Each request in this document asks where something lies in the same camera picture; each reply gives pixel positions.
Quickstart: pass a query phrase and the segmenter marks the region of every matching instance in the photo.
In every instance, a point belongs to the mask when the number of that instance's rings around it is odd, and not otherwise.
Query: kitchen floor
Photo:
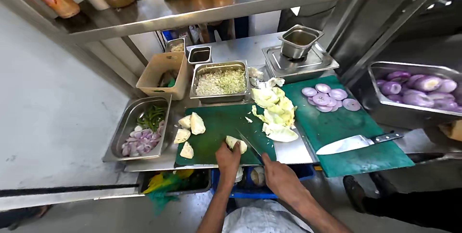
[[[462,187],[462,162],[457,160],[384,171],[383,174],[400,192]],[[369,196],[377,196],[368,175],[355,177]],[[341,178],[325,178],[317,172],[315,178],[305,180],[303,184],[327,211],[355,233],[446,232],[355,212],[349,204]],[[154,215],[153,206],[146,197],[59,204],[42,219],[21,225],[15,232],[195,232],[211,197],[210,192],[184,195],[180,201],[168,203],[159,216]],[[249,201],[252,200],[239,200],[238,205]]]

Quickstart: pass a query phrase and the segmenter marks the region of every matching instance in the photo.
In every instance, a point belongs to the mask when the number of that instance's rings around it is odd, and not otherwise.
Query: beige plastic crate
[[[168,70],[180,70],[175,85],[158,88],[160,77]],[[192,67],[183,52],[158,53],[146,66],[136,87],[149,96],[172,95],[172,100],[182,100],[191,80]]]

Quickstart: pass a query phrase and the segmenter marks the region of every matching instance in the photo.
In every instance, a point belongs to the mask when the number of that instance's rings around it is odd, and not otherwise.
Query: hand
[[[220,148],[215,152],[215,157],[220,170],[220,180],[233,185],[241,160],[241,143],[237,141],[231,152],[226,143],[221,142]]]
[[[280,199],[289,205],[295,204],[301,198],[311,194],[300,183],[295,172],[287,165],[278,161],[271,161],[267,153],[262,154],[263,163],[265,163],[266,185]]]

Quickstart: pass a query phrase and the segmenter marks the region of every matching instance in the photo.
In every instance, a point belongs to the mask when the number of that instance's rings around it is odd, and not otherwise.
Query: small steel container
[[[196,47],[191,50],[188,57],[189,64],[203,64],[212,62],[212,47]]]
[[[234,94],[222,94],[213,96],[198,96],[196,95],[196,88],[199,82],[199,77],[206,73],[213,73],[216,71],[227,71],[227,70],[244,70],[245,74],[245,90]],[[223,63],[208,63],[208,64],[196,64],[194,67],[193,82],[191,84],[191,90],[189,92],[190,98],[197,98],[202,103],[223,103],[232,102],[245,99],[246,95],[250,94],[249,88],[249,73],[247,72],[247,61],[235,60]]]
[[[167,111],[165,113],[165,125],[164,129],[161,132],[161,139],[159,143],[147,154],[141,156],[123,156],[122,155],[122,144],[125,143],[130,136],[130,133],[135,129],[137,126],[136,119],[141,116],[141,114],[147,109],[148,106],[155,105],[160,107],[167,107]],[[162,152],[164,138],[165,138],[165,130],[167,127],[167,121],[169,118],[170,113],[170,105],[171,105],[171,96],[167,97],[146,97],[142,99],[138,99],[127,109],[124,111],[122,118],[119,122],[117,130],[112,138],[111,144],[109,145],[106,154],[103,157],[103,162],[110,162],[110,161],[126,161],[126,160],[136,160],[136,159],[149,159],[149,158],[156,158],[160,156]]]
[[[393,127],[419,129],[462,118],[462,113],[407,105],[386,98],[380,92],[376,81],[383,79],[393,71],[407,71],[411,74],[450,78],[458,84],[462,82],[460,72],[445,66],[387,61],[374,62],[368,66],[368,71],[355,83],[351,91],[377,123]],[[462,87],[458,87],[454,91],[454,94],[459,93],[462,93]]]
[[[186,43],[184,41],[184,38],[178,38],[178,39],[168,41],[167,42],[167,47],[165,48],[165,52],[170,53],[172,51],[172,47],[174,47],[175,45],[178,45],[180,43],[183,44],[183,52],[187,53],[187,51],[186,51]]]
[[[292,59],[304,57],[313,44],[322,36],[323,32],[296,24],[282,34],[281,53]]]

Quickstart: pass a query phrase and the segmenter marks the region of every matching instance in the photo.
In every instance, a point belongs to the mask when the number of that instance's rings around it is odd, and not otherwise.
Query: chef's knife
[[[236,129],[236,130],[239,133],[239,135],[241,136],[242,141],[244,141],[244,143],[247,144],[247,148],[250,148],[252,153],[254,153],[254,155],[257,157],[257,159],[260,161],[260,163],[264,164],[263,160],[262,160],[262,155],[257,151],[257,149],[255,149],[255,147],[249,142],[249,140],[247,140],[247,138],[244,135],[242,135],[241,131],[239,131],[238,129]]]
[[[360,149],[363,147],[368,147],[370,145],[394,140],[403,137],[400,133],[391,133],[385,134],[381,136],[375,136],[372,138],[367,138],[362,135],[348,137],[342,140],[338,140],[336,142],[330,143],[321,147],[316,154],[323,155],[323,154],[333,154],[333,153],[342,153],[350,150]]]

